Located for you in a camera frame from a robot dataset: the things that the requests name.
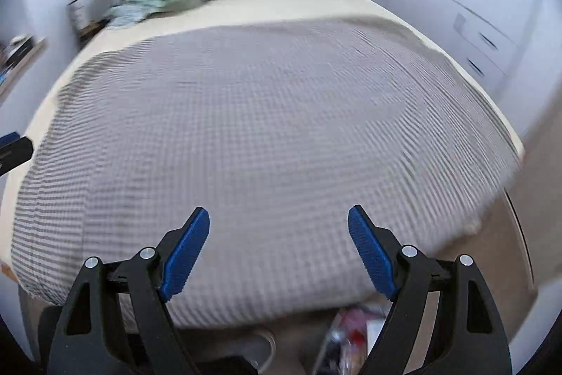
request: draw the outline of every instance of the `cream bed sheet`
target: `cream bed sheet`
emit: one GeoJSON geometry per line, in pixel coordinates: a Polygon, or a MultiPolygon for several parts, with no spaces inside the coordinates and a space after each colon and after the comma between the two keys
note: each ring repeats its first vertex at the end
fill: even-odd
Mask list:
{"type": "MultiPolygon", "coordinates": [[[[76,56],[58,78],[37,109],[25,135],[32,140],[35,148],[40,145],[55,114],[59,90],[70,81],[72,74],[82,64],[99,53],[120,50],[150,37],[211,26],[358,15],[373,15],[394,20],[411,29],[426,46],[445,54],[459,73],[485,96],[490,106],[497,112],[511,135],[519,157],[522,158],[524,149],[521,140],[480,85],[434,42],[396,15],[370,0],[215,0],[191,11],[173,16],[151,18],[130,28],[103,30],[76,56]]],[[[0,260],[9,267],[12,267],[11,245],[16,201],[19,188],[32,161],[33,159],[9,173],[0,207],[0,260]]]]}

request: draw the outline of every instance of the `blue gripper pad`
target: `blue gripper pad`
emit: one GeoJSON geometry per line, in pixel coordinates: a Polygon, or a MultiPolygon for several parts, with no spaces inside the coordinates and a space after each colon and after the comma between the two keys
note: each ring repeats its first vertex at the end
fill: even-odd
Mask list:
{"type": "Polygon", "coordinates": [[[355,207],[349,211],[347,226],[373,286],[387,299],[392,299],[398,292],[394,284],[392,262],[369,228],[367,221],[355,207]]]}
{"type": "Polygon", "coordinates": [[[164,275],[159,290],[165,301],[169,301],[173,295],[183,290],[187,277],[203,248],[203,243],[209,235],[209,226],[209,212],[202,209],[172,251],[164,265],[164,275]]]}
{"type": "Polygon", "coordinates": [[[4,137],[0,137],[0,148],[5,147],[6,145],[16,142],[16,140],[20,139],[20,135],[17,132],[11,132],[6,134],[4,137]]]}

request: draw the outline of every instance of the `gray waffle blanket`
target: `gray waffle blanket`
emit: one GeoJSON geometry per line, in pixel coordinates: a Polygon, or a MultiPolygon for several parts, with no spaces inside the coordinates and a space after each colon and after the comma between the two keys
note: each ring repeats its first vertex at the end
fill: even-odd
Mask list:
{"type": "Polygon", "coordinates": [[[350,207],[430,254],[518,168],[452,64],[376,19],[149,39],[90,60],[58,102],[18,197],[22,286],[62,304],[88,256],[128,259],[202,206],[210,236],[169,304],[179,326],[364,299],[350,207]]]}

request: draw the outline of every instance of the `shelf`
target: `shelf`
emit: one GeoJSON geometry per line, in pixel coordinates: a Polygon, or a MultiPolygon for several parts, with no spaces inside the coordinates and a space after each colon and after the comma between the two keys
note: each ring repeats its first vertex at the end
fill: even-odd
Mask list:
{"type": "Polygon", "coordinates": [[[6,100],[12,88],[16,85],[16,83],[18,83],[25,71],[33,65],[46,46],[46,39],[39,40],[29,53],[27,53],[23,59],[18,62],[18,65],[8,71],[6,79],[0,85],[0,104],[6,100]]]}

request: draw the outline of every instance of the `metal screw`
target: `metal screw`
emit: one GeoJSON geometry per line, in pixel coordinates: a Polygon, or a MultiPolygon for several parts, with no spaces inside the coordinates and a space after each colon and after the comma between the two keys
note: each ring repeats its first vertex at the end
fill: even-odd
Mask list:
{"type": "Polygon", "coordinates": [[[142,259],[150,259],[151,257],[153,257],[156,254],[156,251],[154,251],[154,248],[143,248],[140,252],[140,257],[142,259]]]}
{"type": "Polygon", "coordinates": [[[468,254],[461,254],[459,261],[461,264],[469,266],[474,262],[468,254]]]}
{"type": "Polygon", "coordinates": [[[84,265],[89,268],[89,269],[93,269],[94,267],[96,267],[98,265],[98,259],[96,257],[89,257],[88,259],[86,259],[86,262],[84,263],[84,265]]]}
{"type": "Polygon", "coordinates": [[[412,245],[406,245],[404,248],[402,248],[402,254],[407,257],[414,257],[416,254],[418,254],[418,251],[412,245]]]}

